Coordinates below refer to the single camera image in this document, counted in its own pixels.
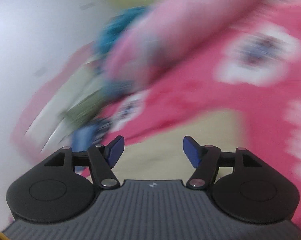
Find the pink blanket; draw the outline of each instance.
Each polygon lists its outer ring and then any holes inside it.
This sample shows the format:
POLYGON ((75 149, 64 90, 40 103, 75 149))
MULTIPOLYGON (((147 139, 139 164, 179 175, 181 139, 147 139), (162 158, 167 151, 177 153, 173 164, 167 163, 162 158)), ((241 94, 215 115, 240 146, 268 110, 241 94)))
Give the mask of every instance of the pink blanket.
POLYGON ((262 0, 159 0, 116 42, 105 64, 111 82, 147 87, 212 34, 262 0))
POLYGON ((298 187, 301 227, 301 0, 265 1, 148 90, 110 106, 105 143, 136 143, 217 108, 241 111, 249 149, 298 187))

